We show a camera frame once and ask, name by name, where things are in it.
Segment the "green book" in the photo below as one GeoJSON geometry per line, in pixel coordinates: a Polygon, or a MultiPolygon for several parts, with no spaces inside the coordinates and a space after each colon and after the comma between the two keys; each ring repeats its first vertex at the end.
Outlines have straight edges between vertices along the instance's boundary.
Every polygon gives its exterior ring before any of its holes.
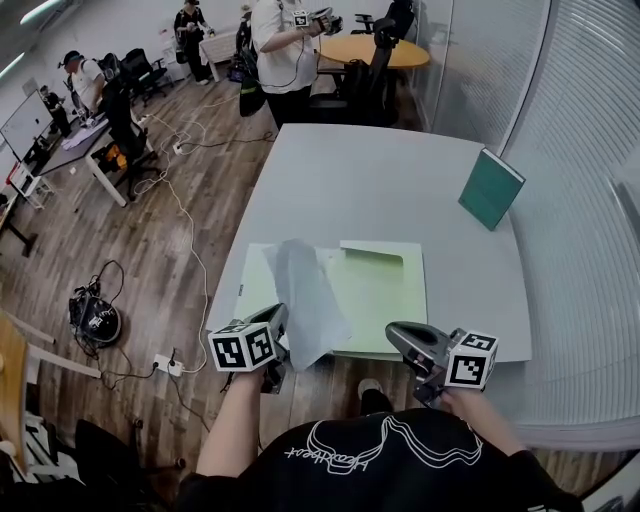
{"type": "Polygon", "coordinates": [[[483,149],[458,202],[493,231],[525,181],[496,155],[483,149]]]}

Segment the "man in white shirt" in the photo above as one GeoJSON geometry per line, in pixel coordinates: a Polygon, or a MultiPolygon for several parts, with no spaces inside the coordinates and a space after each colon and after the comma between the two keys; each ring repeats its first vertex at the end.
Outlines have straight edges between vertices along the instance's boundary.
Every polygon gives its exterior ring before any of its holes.
{"type": "Polygon", "coordinates": [[[71,75],[73,88],[82,104],[90,112],[97,112],[102,99],[102,89],[106,83],[100,66],[85,59],[77,51],[71,51],[64,57],[64,69],[71,75]]]}
{"type": "Polygon", "coordinates": [[[293,12],[302,9],[300,0],[259,0],[251,13],[260,84],[278,129],[284,123],[304,121],[317,75],[311,38],[323,29],[317,21],[305,29],[295,28],[293,12]]]}

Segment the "white t-shirt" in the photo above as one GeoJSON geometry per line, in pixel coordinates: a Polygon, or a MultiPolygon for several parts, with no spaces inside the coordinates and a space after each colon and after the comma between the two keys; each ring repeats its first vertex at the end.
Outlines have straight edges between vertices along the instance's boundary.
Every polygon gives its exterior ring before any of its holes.
{"type": "Polygon", "coordinates": [[[92,60],[85,60],[78,67],[78,72],[71,75],[71,81],[73,82],[73,88],[80,96],[80,101],[88,109],[95,109],[96,105],[92,105],[91,102],[95,98],[96,86],[94,81],[102,75],[100,66],[92,60]]]}
{"type": "Polygon", "coordinates": [[[260,83],[266,93],[284,94],[299,91],[311,85],[316,79],[316,57],[310,37],[305,37],[275,52],[260,51],[274,34],[293,29],[293,11],[302,9],[299,0],[295,0],[295,4],[286,0],[259,0],[253,8],[251,33],[253,44],[258,52],[260,83]]]}

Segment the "ceiling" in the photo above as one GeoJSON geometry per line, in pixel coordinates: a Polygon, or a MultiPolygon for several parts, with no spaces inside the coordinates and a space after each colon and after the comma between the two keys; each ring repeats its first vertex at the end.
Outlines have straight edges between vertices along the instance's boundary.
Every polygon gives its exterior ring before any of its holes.
{"type": "Polygon", "coordinates": [[[20,20],[44,0],[0,0],[0,70],[38,41],[42,32],[82,0],[63,0],[25,25],[20,20]]]}

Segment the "round wooden table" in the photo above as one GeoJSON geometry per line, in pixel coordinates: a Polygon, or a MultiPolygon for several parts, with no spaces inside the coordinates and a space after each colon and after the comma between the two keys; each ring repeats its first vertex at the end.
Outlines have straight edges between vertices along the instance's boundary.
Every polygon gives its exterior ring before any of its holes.
{"type": "MultiPolygon", "coordinates": [[[[376,51],[373,34],[323,38],[321,43],[320,55],[342,64],[360,59],[370,65],[376,51]]],[[[391,54],[389,69],[417,68],[428,64],[430,60],[431,57],[426,50],[408,41],[400,40],[391,54]]]]}

